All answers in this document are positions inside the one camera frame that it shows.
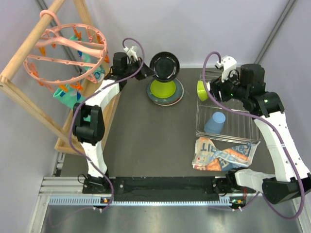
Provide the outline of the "lime green plate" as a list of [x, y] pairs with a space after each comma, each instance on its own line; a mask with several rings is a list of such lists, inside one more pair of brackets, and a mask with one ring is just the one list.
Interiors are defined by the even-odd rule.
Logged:
[[176, 84], [174, 81], [163, 83], [158, 80], [153, 80], [150, 85], [150, 91], [155, 97], [166, 99], [175, 93]]

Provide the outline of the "red teal floral plate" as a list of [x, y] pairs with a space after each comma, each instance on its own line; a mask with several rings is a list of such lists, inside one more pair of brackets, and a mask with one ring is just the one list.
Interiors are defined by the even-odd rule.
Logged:
[[160, 106], [172, 106], [180, 102], [183, 96], [184, 96], [184, 91], [181, 90], [181, 91], [175, 91], [175, 93], [168, 98], [159, 98], [159, 97], [152, 95], [151, 100], [153, 101], [153, 103], [160, 105]]

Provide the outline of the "dark blue speckled plate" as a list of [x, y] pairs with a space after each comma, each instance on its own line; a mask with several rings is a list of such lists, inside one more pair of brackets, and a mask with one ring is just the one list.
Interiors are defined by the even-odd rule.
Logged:
[[171, 106], [178, 103], [184, 95], [184, 87], [178, 79], [169, 82], [151, 80], [146, 88], [149, 99], [160, 106]]

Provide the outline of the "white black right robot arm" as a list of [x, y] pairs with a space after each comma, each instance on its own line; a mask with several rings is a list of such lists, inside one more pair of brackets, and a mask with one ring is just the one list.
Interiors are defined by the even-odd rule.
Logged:
[[219, 78], [208, 82], [207, 87], [217, 102], [231, 99], [240, 101], [262, 134], [272, 157], [275, 174], [240, 168], [227, 179], [232, 192], [247, 186], [262, 192], [271, 204], [295, 199], [311, 191], [311, 172], [303, 163], [286, 122], [284, 106], [275, 92], [265, 90], [265, 70], [259, 64], [236, 65], [216, 63], [222, 71]]

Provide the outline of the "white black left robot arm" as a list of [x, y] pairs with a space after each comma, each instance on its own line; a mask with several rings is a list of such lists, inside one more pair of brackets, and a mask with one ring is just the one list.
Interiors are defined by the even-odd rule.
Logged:
[[136, 52], [116, 52], [113, 56], [113, 66], [102, 81], [100, 87], [78, 109], [75, 104], [73, 110], [77, 114], [73, 123], [73, 135], [85, 152], [88, 173], [85, 176], [83, 193], [100, 194], [110, 190], [110, 180], [105, 178], [107, 165], [104, 162], [102, 139], [105, 133], [103, 117], [104, 108], [125, 87], [126, 77], [142, 80], [154, 72], [148, 68]]

